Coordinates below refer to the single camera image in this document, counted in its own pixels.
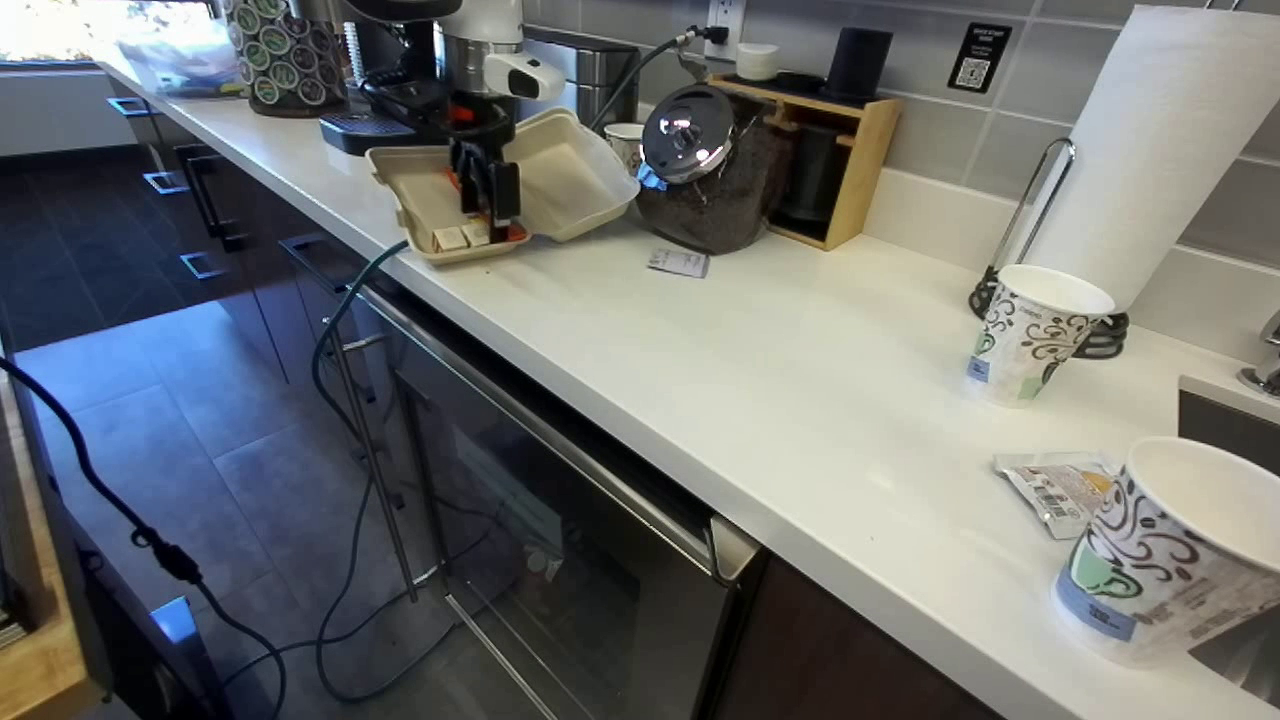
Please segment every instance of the floor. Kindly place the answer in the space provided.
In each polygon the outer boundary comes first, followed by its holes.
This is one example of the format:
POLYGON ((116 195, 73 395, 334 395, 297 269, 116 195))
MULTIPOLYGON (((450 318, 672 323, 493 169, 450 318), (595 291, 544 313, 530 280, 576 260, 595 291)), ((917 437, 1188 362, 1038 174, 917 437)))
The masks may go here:
POLYGON ((178 252, 205 243, 187 195, 154 195, 141 148, 0 160, 0 318, 35 347, 218 296, 178 252))
MULTIPOLYGON (((365 492, 359 451, 314 402, 314 393, 271 374, 240 345, 218 305, 27 347, 18 362, 83 422, 98 476, 205 562, 224 608, 275 642, 314 636, 322 608, 338 591, 365 492)), ((154 571, 149 552, 127 542, 127 522, 88 492, 47 411, 41 428, 73 517, 137 596, 149 608, 187 596, 214 674, 259 656, 254 642, 212 618, 191 588, 154 571)), ((397 517, 407 527, 412 571, 425 571, 433 566, 433 547, 425 538, 418 489, 397 476, 397 492, 404 495, 397 517)), ((359 577, 332 629, 353 629, 404 588, 378 504, 365 520, 359 577)), ((334 704, 314 679, 314 656, 286 653, 293 691, 284 714, 530 714, 472 636, 447 636, 447 629, 450 611, 433 591, 418 591, 417 603, 391 603, 365 636, 334 642, 329 667, 342 691, 367 691, 438 642, 397 691, 371 704, 334 704)), ((234 714, 263 714, 271 686, 266 662, 234 679, 227 686, 234 714)))

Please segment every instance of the paper towel roll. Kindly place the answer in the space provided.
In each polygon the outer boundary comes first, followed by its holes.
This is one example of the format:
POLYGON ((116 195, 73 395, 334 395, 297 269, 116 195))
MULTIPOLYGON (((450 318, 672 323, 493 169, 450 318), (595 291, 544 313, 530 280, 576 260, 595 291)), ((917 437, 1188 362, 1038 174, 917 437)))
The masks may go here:
POLYGON ((1129 308, 1280 100, 1280 14, 1135 6, 1073 126, 1028 264, 1129 308))

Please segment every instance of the white countertop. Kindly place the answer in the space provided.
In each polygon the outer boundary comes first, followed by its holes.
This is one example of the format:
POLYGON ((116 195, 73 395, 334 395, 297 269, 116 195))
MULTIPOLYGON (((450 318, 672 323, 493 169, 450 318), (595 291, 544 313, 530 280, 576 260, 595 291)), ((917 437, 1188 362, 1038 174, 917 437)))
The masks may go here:
MULTIPOLYGON (((359 255, 404 234, 314 121, 154 105, 359 255)), ((994 409, 962 393, 977 276, 943 260, 769 234, 677 280, 647 273, 654 243, 617 222, 388 273, 1005 714, 1280 714, 1188 656, 1098 656, 1051 596, 1069 547, 986 471, 994 451, 1173 437, 1181 374, 1231 388, 1231 361, 1135 328, 1119 361, 1069 362, 1038 402, 994 409)))

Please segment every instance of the dishwasher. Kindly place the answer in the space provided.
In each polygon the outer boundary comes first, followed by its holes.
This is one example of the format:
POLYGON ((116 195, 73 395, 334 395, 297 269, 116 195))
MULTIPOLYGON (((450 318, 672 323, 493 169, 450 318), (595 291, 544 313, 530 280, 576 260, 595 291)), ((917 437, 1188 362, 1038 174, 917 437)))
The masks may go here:
POLYGON ((527 714, 708 714, 760 542, 404 288, 355 308, 349 347, 445 557, 433 591, 527 714))

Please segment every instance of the sink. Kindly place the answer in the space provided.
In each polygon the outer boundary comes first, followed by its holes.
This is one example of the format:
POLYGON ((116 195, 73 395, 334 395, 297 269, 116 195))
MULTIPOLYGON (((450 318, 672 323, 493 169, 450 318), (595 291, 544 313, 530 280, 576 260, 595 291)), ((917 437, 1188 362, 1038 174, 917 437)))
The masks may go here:
MULTIPOLYGON (((1267 401, 1249 393, 1181 388, 1181 437, 1226 449, 1280 476, 1280 420, 1273 411, 1267 401)), ((1191 656, 1280 707, 1280 608, 1191 646, 1191 656)))

